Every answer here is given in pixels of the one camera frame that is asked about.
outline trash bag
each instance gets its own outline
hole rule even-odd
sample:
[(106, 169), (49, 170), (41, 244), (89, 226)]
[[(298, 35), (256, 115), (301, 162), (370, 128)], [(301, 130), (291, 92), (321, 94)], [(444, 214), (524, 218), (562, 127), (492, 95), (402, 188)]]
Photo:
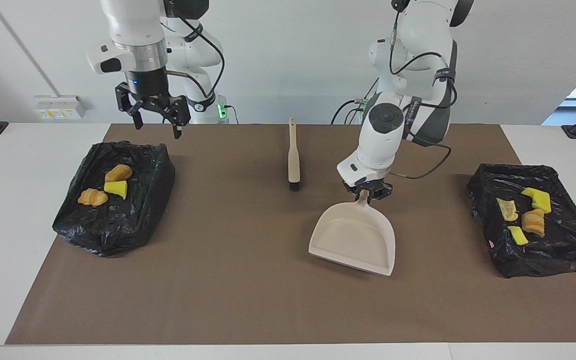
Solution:
[[(118, 164), (132, 168), (125, 200), (108, 194), (108, 201), (98, 207), (77, 202), (88, 188), (103, 190), (106, 173)], [(95, 144), (70, 183), (52, 228), (68, 243), (98, 256), (139, 248), (157, 228), (174, 183), (175, 167), (166, 145)]]
[[(549, 166), (481, 164), (467, 185), (472, 216), (483, 227), (485, 244), (497, 271), (514, 276), (551, 276), (576, 272), (576, 206)], [(545, 237), (526, 232), (528, 244), (517, 245), (508, 226), (521, 227), (521, 214), (533, 210), (521, 192), (534, 188), (550, 194), (552, 212), (545, 215)], [(497, 199), (513, 200), (516, 221), (505, 221)]]

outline dustpan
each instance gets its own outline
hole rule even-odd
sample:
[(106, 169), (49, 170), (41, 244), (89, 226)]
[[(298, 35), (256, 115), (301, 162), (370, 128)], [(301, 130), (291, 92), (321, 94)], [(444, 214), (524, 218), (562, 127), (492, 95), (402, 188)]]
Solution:
[(356, 202), (338, 203), (319, 218), (308, 251), (362, 271), (390, 276), (395, 266), (393, 225), (368, 205), (368, 191)]

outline yellow sponge piece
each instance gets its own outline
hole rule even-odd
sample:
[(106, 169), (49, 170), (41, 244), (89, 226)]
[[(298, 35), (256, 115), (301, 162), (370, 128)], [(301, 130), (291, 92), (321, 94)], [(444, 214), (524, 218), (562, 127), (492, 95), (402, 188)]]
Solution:
[(123, 200), (126, 200), (126, 194), (128, 194), (128, 182), (126, 180), (106, 182), (103, 185), (103, 191), (119, 195)]
[(512, 239), (514, 243), (522, 246), (528, 244), (528, 239), (526, 239), (526, 235), (524, 231), (519, 226), (509, 226), (508, 230), (510, 230), (510, 234), (512, 234)]
[(546, 191), (526, 187), (521, 194), (532, 198), (533, 209), (541, 209), (544, 214), (549, 214), (553, 210), (551, 208), (551, 194)]

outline brown table surface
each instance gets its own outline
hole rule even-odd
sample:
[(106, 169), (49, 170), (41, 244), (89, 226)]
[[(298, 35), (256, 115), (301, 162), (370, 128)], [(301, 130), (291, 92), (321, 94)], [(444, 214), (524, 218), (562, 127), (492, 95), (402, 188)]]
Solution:
[[(58, 237), (6, 343), (576, 342), (576, 273), (503, 278), (471, 217), (478, 165), (519, 164), (498, 125), (453, 125), (436, 173), (389, 178), (373, 206), (395, 230), (391, 276), (309, 255), (322, 212), (353, 200), (336, 164), (358, 134), (298, 125), (294, 193), (287, 125), (191, 125), (178, 141), (169, 125), (110, 126), (105, 141), (167, 144), (167, 210), (146, 246), (112, 258)], [(395, 169), (423, 173), (443, 151), (405, 141)]]

